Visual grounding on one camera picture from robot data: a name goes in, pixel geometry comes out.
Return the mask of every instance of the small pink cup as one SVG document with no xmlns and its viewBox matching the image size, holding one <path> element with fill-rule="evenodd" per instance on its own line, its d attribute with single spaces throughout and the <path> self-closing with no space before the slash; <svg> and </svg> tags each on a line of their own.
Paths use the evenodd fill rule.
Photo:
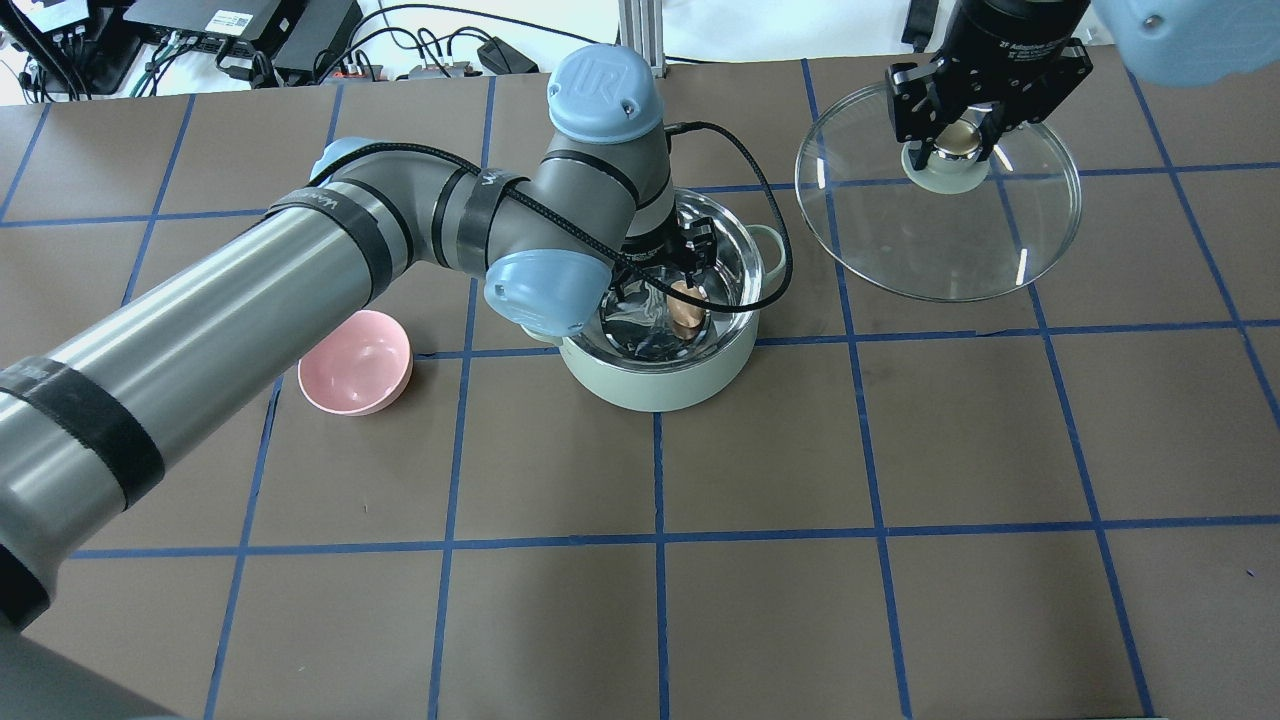
<svg viewBox="0 0 1280 720">
<path fill-rule="evenodd" d="M 390 315 L 360 310 L 302 356 L 298 386 L 325 413 L 369 415 L 404 392 L 412 369 L 404 328 Z"/>
</svg>

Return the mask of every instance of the metal post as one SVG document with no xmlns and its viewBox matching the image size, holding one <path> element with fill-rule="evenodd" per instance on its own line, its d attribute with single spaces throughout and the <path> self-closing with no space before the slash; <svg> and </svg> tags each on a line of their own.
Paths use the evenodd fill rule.
<svg viewBox="0 0 1280 720">
<path fill-rule="evenodd" d="M 653 77 L 666 77 L 667 56 L 662 51 L 662 0 L 618 0 L 618 26 L 622 45 L 644 58 Z"/>
</svg>

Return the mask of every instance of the light blue plastic cap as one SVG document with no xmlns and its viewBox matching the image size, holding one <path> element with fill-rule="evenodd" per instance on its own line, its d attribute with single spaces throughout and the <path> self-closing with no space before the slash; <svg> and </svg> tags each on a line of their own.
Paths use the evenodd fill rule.
<svg viewBox="0 0 1280 720">
<path fill-rule="evenodd" d="M 588 45 L 564 58 L 547 83 L 547 102 L 556 129 L 593 145 L 643 137 L 664 111 L 649 64 L 614 45 Z"/>
<path fill-rule="evenodd" d="M 324 154 L 316 160 L 315 165 L 311 165 L 311 177 L 320 174 L 320 170 L 328 168 L 334 160 L 342 158 L 348 152 L 355 152 L 366 145 L 372 145 L 378 142 L 376 140 L 369 140 L 367 137 L 339 137 L 338 140 L 329 143 L 324 149 Z"/>
<path fill-rule="evenodd" d="M 1280 60 L 1280 3 L 1096 0 L 1124 64 L 1139 78 L 1185 87 Z"/>
<path fill-rule="evenodd" d="M 582 332 L 609 290 L 600 260 L 572 250 L 512 252 L 489 266 L 484 299 L 499 315 L 535 333 L 568 337 Z"/>
</svg>

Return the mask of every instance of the white label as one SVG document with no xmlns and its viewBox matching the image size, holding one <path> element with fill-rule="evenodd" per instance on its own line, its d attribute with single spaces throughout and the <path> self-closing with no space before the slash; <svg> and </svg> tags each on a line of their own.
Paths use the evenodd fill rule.
<svg viewBox="0 0 1280 720">
<path fill-rule="evenodd" d="M 209 20 L 205 26 L 205 32 L 216 32 L 218 35 L 229 35 L 232 37 L 239 37 L 248 23 L 253 19 L 253 15 L 248 13 L 233 13 L 230 10 L 218 10 L 214 13 L 214 19 Z"/>
</svg>

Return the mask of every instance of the power adapter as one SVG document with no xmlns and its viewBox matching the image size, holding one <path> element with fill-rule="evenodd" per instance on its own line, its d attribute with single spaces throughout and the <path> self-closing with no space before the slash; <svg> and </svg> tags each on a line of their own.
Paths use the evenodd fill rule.
<svg viewBox="0 0 1280 720">
<path fill-rule="evenodd" d="M 538 63 L 526 58 L 524 53 L 498 36 L 490 37 L 488 42 L 481 45 L 476 50 L 476 55 L 480 58 L 480 64 L 497 76 L 538 72 Z"/>
</svg>

